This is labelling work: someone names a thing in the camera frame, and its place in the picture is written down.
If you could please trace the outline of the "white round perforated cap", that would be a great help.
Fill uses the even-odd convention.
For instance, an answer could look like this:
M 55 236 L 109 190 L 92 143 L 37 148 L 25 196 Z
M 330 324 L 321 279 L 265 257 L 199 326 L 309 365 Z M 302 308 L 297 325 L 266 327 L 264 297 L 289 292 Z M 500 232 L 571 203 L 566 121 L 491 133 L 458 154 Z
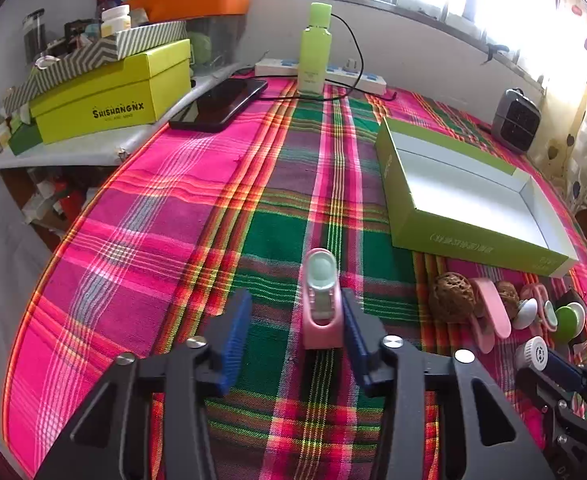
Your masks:
M 548 362 L 548 346 L 541 336 L 534 336 L 521 344 L 514 355 L 516 370 L 532 368 L 543 372 Z

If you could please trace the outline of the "pink clip with mint pad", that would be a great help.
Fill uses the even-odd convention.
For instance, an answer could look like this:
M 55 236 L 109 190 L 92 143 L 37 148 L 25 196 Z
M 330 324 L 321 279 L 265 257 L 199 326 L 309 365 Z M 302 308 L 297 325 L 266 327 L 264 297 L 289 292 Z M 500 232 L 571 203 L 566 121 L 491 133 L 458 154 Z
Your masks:
M 337 261 L 325 248 L 313 248 L 302 266 L 302 342 L 307 350 L 343 345 L 342 295 Z

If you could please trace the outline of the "pink clip with white pad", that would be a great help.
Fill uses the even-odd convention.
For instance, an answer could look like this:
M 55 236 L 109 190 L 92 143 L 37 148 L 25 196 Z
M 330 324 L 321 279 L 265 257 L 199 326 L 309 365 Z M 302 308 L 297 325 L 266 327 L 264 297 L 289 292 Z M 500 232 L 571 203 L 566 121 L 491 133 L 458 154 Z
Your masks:
M 531 334 L 533 336 L 542 336 L 544 328 L 555 333 L 557 318 L 546 287 L 541 283 L 525 284 L 519 292 L 519 296 L 520 301 L 529 298 L 537 300 L 537 319 L 528 327 Z

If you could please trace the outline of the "large brown walnut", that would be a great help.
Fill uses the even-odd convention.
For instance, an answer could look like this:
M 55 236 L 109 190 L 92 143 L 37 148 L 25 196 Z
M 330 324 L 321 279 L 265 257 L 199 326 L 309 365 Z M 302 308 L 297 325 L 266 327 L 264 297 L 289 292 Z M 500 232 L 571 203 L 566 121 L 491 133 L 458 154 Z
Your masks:
M 468 278 L 456 272 L 445 272 L 435 278 L 429 304 L 438 321 L 464 323 L 475 313 L 476 296 Z

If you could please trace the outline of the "small brown walnut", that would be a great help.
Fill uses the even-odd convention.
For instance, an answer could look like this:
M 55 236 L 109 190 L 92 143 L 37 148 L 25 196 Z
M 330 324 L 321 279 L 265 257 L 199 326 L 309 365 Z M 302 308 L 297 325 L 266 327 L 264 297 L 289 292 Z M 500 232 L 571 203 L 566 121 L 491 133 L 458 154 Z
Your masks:
M 508 317 L 512 320 L 518 315 L 520 309 L 520 297 L 516 286 L 509 281 L 498 281 L 494 285 L 502 299 Z

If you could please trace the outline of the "pink green plaid cloth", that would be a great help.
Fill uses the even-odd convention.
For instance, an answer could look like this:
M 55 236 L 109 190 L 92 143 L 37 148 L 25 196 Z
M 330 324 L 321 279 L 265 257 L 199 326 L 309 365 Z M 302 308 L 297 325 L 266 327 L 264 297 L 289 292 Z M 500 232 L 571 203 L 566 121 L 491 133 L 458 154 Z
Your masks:
M 528 172 L 579 256 L 561 278 L 414 252 L 391 240 L 376 139 L 393 118 Z M 347 351 L 302 342 L 302 266 L 336 258 L 342 302 L 380 318 L 397 357 L 392 396 L 367 396 Z M 582 333 L 548 350 L 587 363 L 587 245 L 523 157 L 464 113 L 404 92 L 390 102 L 273 79 L 216 134 L 159 130 L 80 213 L 41 276 L 8 363 L 4 440 L 37 479 L 554 479 L 543 414 L 516 386 L 529 328 L 483 354 L 469 318 L 431 313 L 456 272 L 578 301 Z M 243 365 L 204 396 L 205 330 L 252 297 Z

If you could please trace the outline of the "green and white open box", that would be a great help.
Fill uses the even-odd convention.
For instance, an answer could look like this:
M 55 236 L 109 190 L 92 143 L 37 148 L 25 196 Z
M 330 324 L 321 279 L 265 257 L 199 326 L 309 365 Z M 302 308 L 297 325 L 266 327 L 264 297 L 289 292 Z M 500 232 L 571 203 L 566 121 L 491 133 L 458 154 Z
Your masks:
M 394 246 L 549 278 L 578 263 L 528 172 L 393 118 L 381 122 L 375 146 Z

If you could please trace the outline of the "patterned curtain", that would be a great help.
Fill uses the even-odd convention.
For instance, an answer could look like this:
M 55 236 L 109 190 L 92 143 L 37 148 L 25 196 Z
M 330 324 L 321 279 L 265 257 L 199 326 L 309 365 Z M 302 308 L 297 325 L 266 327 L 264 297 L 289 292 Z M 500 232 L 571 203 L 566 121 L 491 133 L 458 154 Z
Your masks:
M 587 208 L 587 38 L 579 66 L 547 87 L 540 151 L 532 156 L 574 214 Z

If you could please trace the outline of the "white side shelf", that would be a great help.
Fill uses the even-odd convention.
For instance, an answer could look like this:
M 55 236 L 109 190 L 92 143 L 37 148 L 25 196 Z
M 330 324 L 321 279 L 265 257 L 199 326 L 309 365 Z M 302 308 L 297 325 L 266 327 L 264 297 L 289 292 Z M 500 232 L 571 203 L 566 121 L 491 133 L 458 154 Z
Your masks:
M 239 67 L 239 63 L 233 63 L 196 75 L 195 88 L 186 93 L 153 124 L 105 130 L 53 144 L 41 143 L 20 155 L 14 155 L 9 148 L 4 148 L 0 154 L 0 170 L 31 167 L 120 166 L 137 151 L 137 148 L 164 128 L 177 112 L 228 79 Z

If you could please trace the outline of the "small grey heater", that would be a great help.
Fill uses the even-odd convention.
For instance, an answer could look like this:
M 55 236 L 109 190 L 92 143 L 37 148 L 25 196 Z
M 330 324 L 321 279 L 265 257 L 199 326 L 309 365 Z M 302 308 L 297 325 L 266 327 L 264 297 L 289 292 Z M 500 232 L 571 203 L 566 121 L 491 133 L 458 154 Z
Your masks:
M 491 134 L 496 141 L 518 154 L 525 154 L 540 127 L 541 112 L 519 88 L 509 88 L 497 106 Z

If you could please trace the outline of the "white power strip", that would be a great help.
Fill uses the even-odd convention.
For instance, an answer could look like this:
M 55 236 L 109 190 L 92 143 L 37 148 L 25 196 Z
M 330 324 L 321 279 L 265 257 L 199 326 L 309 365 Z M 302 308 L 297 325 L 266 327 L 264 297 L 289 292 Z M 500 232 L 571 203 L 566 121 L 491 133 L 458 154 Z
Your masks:
M 298 75 L 298 63 L 280 58 L 265 58 L 254 65 L 254 75 L 295 77 Z M 351 72 L 351 70 L 333 65 L 328 65 L 326 70 L 327 81 L 333 81 L 335 84 L 343 84 L 347 87 L 355 83 L 357 75 L 359 72 Z M 387 93 L 387 81 L 382 76 L 364 73 L 356 88 L 359 91 L 376 94 L 376 96 L 384 96 Z

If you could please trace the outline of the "yellow shoe box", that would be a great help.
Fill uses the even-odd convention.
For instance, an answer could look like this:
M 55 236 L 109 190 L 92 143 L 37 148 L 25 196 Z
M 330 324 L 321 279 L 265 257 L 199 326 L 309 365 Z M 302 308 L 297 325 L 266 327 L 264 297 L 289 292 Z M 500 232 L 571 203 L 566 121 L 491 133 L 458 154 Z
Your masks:
M 30 102 L 42 141 L 153 124 L 190 92 L 190 42 L 174 41 L 71 79 Z

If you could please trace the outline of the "small green box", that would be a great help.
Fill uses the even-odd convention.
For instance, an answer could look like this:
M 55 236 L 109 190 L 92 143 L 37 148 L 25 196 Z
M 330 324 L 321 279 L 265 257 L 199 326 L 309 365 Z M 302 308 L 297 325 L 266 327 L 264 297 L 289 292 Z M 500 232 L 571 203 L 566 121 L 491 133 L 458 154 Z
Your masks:
M 43 142 L 38 125 L 22 124 L 10 137 L 8 146 L 10 151 L 18 156 Z

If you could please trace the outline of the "black window latch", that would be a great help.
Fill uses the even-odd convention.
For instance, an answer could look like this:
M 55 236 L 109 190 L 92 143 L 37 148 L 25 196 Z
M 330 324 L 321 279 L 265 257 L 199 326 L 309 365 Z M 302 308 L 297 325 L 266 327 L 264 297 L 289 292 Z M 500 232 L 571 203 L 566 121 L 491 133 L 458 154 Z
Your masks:
M 505 46 L 505 44 L 488 44 L 487 45 L 487 59 L 484 61 L 484 64 L 490 63 L 495 55 L 498 53 L 508 53 L 509 47 Z

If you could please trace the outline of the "dark glass jar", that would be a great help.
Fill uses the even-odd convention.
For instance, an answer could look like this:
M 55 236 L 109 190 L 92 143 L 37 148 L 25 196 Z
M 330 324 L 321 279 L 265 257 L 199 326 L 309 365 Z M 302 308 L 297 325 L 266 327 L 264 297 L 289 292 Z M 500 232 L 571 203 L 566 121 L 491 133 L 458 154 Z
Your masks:
M 28 64 L 34 62 L 46 50 L 44 13 L 43 9 L 35 10 L 22 21 L 24 53 Z

